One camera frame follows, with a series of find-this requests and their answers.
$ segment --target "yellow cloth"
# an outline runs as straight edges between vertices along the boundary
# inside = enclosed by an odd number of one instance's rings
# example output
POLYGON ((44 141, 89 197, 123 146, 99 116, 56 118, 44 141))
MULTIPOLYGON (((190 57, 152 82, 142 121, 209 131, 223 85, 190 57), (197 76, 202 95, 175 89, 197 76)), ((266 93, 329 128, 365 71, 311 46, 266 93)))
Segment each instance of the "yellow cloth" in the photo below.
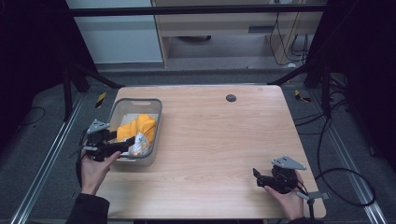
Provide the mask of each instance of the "yellow cloth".
POLYGON ((136 136, 137 133, 144 134, 149 143, 154 140, 155 127, 157 121, 148 114, 140 114, 131 123, 124 124, 117 129, 117 141, 121 142, 125 138, 136 136))

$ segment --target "black pole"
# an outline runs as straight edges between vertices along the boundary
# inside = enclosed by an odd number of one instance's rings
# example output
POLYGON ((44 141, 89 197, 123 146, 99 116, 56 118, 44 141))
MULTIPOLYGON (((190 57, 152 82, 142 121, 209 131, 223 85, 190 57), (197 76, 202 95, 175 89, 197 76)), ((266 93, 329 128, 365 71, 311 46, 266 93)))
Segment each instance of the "black pole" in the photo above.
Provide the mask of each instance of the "black pole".
POLYGON ((105 85, 107 85, 108 87, 110 87, 112 89, 120 89, 122 87, 125 87, 124 85, 117 84, 113 81, 108 80, 105 77, 100 76, 99 74, 93 72, 92 70, 82 66, 81 64, 74 64, 74 68, 87 76, 95 78, 96 80, 104 83, 105 85))
POLYGON ((285 4, 285 5, 230 5, 230 6, 193 6, 193 7, 114 7, 78 8, 69 10, 43 10, 42 13, 67 15, 73 17, 99 16, 142 16, 176 14, 221 14, 221 13, 264 13, 264 12, 318 12, 337 9, 342 5, 326 4, 285 4))
POLYGON ((67 121, 73 111, 72 88, 67 67, 64 67, 64 70, 62 71, 62 76, 64 79, 64 121, 67 121))
POLYGON ((325 63, 323 68, 321 106, 324 114, 329 118, 332 115, 330 107, 330 66, 325 63))

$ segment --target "white cabinet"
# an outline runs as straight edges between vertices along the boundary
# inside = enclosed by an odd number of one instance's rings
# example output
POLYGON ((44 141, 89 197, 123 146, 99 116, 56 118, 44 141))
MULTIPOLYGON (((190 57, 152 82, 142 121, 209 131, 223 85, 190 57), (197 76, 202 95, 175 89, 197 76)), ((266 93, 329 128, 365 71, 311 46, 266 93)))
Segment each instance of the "white cabinet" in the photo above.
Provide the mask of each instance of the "white cabinet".
MULTIPOLYGON (((67 0, 70 8, 151 7, 149 0, 67 0)), ((162 63, 153 16, 75 17, 98 67, 162 63)))

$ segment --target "aluminum rail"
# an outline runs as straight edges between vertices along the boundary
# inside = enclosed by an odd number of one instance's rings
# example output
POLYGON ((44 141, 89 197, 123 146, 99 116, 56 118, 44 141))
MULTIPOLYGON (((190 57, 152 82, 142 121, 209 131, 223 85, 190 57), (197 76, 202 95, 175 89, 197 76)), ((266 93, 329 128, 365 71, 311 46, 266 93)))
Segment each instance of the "aluminum rail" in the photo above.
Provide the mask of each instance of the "aluminum rail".
POLYGON ((64 140, 70 132, 74 121, 76 120, 76 116, 81 108, 81 103, 84 99, 84 96, 84 93, 78 94, 78 97, 73 106, 74 109, 72 115, 70 116, 70 119, 63 123, 60 131, 56 135, 55 140, 49 149, 47 157, 44 159, 43 164, 41 165, 37 175, 35 176, 35 180, 27 191, 25 197, 23 198, 21 205, 18 207, 17 211, 11 218, 11 224, 23 224, 29 217, 32 208, 35 205, 35 201, 37 200, 40 191, 43 189, 48 175, 50 174, 50 171, 52 169, 52 166, 55 163, 59 152, 61 151, 64 140))

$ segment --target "black sleeve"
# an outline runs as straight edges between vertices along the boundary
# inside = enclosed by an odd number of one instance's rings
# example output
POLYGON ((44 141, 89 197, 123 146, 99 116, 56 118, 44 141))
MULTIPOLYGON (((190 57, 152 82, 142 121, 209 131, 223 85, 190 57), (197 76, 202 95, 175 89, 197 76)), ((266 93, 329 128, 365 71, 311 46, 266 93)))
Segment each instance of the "black sleeve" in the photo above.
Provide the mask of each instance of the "black sleeve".
POLYGON ((107 224, 108 200, 80 193, 66 224, 107 224))
POLYGON ((290 221, 289 224, 324 224, 324 222, 316 219, 312 222, 311 218, 300 217, 290 221))

